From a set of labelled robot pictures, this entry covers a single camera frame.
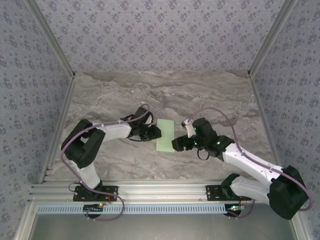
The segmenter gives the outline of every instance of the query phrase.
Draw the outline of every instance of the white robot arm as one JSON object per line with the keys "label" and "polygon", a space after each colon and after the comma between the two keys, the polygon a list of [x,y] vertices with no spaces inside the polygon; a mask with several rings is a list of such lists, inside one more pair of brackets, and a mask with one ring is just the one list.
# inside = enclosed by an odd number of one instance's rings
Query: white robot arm
{"label": "white robot arm", "polygon": [[285,173],[304,186],[298,170],[294,167],[283,168],[271,164],[242,147],[240,151],[233,139],[217,135],[205,118],[195,121],[187,119],[182,126],[186,128],[187,135],[172,141],[172,146],[176,151],[193,148],[197,148],[198,151],[205,150],[208,153],[207,159],[209,156],[217,157],[256,179],[247,179],[235,173],[228,176],[222,182],[221,187],[225,196],[230,197],[230,200],[234,195],[258,200],[269,204],[279,216],[287,220],[291,219],[308,200],[306,193],[296,183],[279,174]]}
{"label": "white robot arm", "polygon": [[[121,118],[119,122],[126,121],[130,118],[135,119],[140,117],[146,111],[147,110],[143,107],[139,107],[135,114]],[[94,160],[101,143],[113,139],[130,139],[133,136],[139,136],[139,142],[146,142],[160,138],[161,131],[155,125],[152,125],[153,120],[153,114],[148,112],[143,118],[137,121],[99,126],[78,137],[69,145],[64,153],[81,177],[82,181],[91,189],[95,189],[102,185],[101,179],[99,178],[94,165]],[[81,120],[64,140],[61,149],[63,149],[70,139],[81,130],[94,125],[95,123],[86,119]]]}

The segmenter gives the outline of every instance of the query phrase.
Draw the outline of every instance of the green sponge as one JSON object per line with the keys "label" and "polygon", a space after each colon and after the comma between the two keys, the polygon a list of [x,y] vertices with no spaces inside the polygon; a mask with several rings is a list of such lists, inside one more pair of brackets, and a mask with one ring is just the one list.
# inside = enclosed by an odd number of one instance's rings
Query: green sponge
{"label": "green sponge", "polygon": [[171,141],[175,139],[175,121],[158,119],[156,126],[161,130],[162,137],[156,139],[156,150],[159,152],[174,153]]}

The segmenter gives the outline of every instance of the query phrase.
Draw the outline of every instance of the marble table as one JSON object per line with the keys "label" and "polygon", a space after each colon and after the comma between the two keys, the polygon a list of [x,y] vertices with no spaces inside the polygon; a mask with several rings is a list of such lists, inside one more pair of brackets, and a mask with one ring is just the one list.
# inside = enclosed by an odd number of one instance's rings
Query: marble table
{"label": "marble table", "polygon": [[[275,163],[265,135],[249,80],[235,72],[165,71],[78,73],[61,143],[81,119],[103,123],[134,114],[147,103],[155,119],[174,120],[175,137],[186,134],[181,122],[201,107],[213,106],[232,121],[241,145],[257,156]],[[203,111],[220,135],[233,138],[224,117]],[[51,178],[75,177],[59,160],[57,151]],[[156,151],[156,142],[116,139],[103,142],[95,159],[101,179],[216,179],[231,173],[248,176],[239,168],[217,158],[200,160],[196,149],[183,152]]]}

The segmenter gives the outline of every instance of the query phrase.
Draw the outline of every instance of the patterned wallpaper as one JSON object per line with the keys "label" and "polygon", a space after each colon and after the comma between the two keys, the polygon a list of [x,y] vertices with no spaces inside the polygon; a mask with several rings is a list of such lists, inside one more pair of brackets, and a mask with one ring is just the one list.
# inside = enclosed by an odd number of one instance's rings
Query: patterned wallpaper
{"label": "patterned wallpaper", "polygon": [[0,1],[0,239],[14,237],[69,83],[23,0]]}
{"label": "patterned wallpaper", "polygon": [[300,0],[255,76],[279,156],[302,173],[320,239],[320,2]]}
{"label": "patterned wallpaper", "polygon": [[247,70],[283,0],[36,0],[76,72]]}

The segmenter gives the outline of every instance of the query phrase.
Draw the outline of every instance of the white cable tray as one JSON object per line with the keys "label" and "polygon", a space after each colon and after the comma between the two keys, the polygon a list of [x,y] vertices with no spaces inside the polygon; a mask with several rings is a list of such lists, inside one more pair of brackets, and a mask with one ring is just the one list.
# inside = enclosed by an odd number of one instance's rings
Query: white cable tray
{"label": "white cable tray", "polygon": [[[40,204],[38,214],[84,214],[84,204]],[[121,204],[109,204],[103,211],[90,214],[118,214]],[[123,214],[226,214],[223,203],[194,204],[126,204]]]}

